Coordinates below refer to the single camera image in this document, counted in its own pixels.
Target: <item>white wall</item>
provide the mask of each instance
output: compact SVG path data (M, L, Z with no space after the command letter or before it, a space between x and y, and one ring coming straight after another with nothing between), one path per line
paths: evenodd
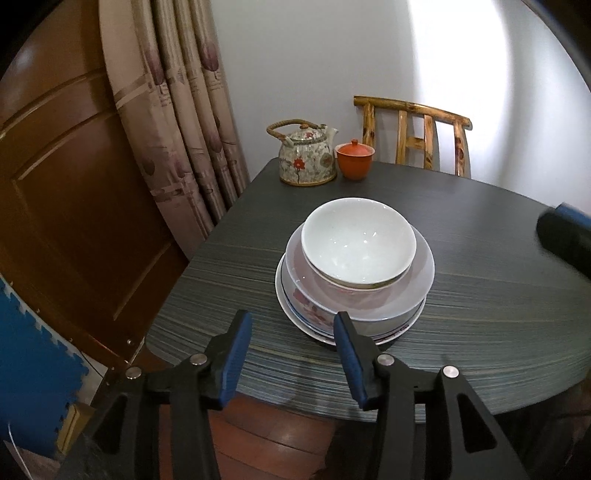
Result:
M591 213L591 93L520 0L213 0L238 134L251 176L277 154L268 124L305 118L361 135L353 95L470 117L472 178ZM378 117L393 161L395 115ZM421 136L421 121L415 121ZM453 132L438 125L440 167Z

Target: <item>dark table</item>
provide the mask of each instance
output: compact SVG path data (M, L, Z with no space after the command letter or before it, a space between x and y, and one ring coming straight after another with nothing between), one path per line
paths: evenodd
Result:
M146 337L173 364L254 316L238 390L260 400L371 420L351 399L337 353L299 331L275 296L287 241L318 205L359 196L386 203L425 237L436 274L417 323L388 351L409 366L460 368L493 413L549 398L591 363L591 283L541 250L541 203L474 180L375 163L367 179L281 183L272 160L198 249Z

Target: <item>wooden door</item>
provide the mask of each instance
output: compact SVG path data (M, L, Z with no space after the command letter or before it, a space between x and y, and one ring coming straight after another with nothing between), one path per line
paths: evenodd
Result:
M0 273L55 330L123 366L186 266L106 75L98 0L64 0L0 80Z

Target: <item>stacked dishes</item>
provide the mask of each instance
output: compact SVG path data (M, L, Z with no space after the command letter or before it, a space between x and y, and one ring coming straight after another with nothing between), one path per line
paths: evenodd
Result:
M292 234L275 275L280 305L311 337L334 345L347 311L377 344L408 330L423 311L435 263L423 236L394 209L345 198L318 207Z

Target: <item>wooden chair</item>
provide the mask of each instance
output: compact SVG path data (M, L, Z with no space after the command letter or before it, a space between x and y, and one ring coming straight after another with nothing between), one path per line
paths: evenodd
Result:
M388 98L354 96L353 104L363 107L363 143L375 146L375 109L387 108L398 111L398 144L396 147L396 163L404 165L406 149L415 148L425 152L423 168L433 169L433 128L434 121L453 125L453 136L456 150L455 173L464 177L468 159L465 129L472 130L469 118L455 113L446 112L439 108L419 105L418 103L391 100ZM407 135L408 114L422 116L425 123L424 138L409 137Z

